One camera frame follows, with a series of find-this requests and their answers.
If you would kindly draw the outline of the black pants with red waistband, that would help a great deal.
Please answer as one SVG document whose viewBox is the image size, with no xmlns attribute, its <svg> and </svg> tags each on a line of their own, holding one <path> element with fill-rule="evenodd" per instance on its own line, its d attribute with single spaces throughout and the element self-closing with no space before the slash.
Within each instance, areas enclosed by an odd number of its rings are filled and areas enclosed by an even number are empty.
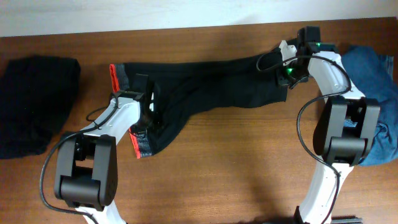
<svg viewBox="0 0 398 224">
<path fill-rule="evenodd" d="M 143 93 L 153 109 L 129 128 L 137 158 L 165 149 L 191 116 L 215 108 L 258 108 L 285 102 L 287 87 L 277 82 L 280 48 L 246 58 L 193 63 L 112 63 L 113 91 Z"/>
</svg>

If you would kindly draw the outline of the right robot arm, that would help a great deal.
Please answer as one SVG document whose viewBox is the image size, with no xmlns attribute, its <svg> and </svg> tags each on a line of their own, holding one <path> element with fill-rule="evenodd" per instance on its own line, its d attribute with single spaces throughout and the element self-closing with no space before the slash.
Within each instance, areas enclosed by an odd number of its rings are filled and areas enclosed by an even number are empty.
<svg viewBox="0 0 398 224">
<path fill-rule="evenodd" d="M 325 102 L 307 151 L 317 161 L 315 172 L 294 223 L 334 223 L 331 213 L 345 179 L 371 150 L 379 103 L 358 90 L 335 45 L 321 41 L 319 27 L 301 28 L 296 44 L 283 40 L 279 52 L 279 85 L 293 89 L 312 77 L 321 92 L 317 99 Z"/>
</svg>

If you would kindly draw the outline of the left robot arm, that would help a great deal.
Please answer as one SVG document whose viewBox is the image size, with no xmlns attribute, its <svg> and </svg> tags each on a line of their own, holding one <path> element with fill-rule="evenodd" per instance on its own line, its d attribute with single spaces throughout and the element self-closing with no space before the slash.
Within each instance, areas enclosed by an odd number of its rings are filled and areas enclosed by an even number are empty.
<svg viewBox="0 0 398 224">
<path fill-rule="evenodd" d="M 153 125 L 153 86 L 148 75 L 135 74 L 90 125 L 60 141 L 54 194 L 88 223 L 124 223 L 114 201 L 116 146 L 130 128 L 145 131 Z"/>
</svg>

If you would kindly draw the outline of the blue denim jeans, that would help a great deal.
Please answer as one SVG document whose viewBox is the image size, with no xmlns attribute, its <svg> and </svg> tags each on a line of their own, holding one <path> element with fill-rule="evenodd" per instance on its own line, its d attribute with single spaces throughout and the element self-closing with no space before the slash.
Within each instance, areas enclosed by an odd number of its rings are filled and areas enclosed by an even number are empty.
<svg viewBox="0 0 398 224">
<path fill-rule="evenodd" d="M 397 85 L 394 58 L 373 48 L 353 46 L 342 56 L 343 66 L 356 87 L 380 106 L 373 144 L 361 166 L 378 166 L 397 159 Z"/>
</svg>

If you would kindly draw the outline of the folded black cloth pile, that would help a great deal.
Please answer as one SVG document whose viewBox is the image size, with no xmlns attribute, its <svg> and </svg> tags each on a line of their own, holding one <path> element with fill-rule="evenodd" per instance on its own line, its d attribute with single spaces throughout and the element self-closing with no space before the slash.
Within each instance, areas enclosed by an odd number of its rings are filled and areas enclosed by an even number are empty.
<svg viewBox="0 0 398 224">
<path fill-rule="evenodd" d="M 43 154 L 77 98 L 74 58 L 31 56 L 9 61 L 1 77 L 1 159 Z"/>
</svg>

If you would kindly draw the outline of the black metal base rail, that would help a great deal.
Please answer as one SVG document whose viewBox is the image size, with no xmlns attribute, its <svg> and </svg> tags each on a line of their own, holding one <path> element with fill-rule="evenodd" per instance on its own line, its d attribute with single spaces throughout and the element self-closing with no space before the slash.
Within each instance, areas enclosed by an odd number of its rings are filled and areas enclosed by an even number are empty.
<svg viewBox="0 0 398 224">
<path fill-rule="evenodd" d="M 330 224 L 363 224 L 363 219 L 359 217 L 334 217 Z"/>
</svg>

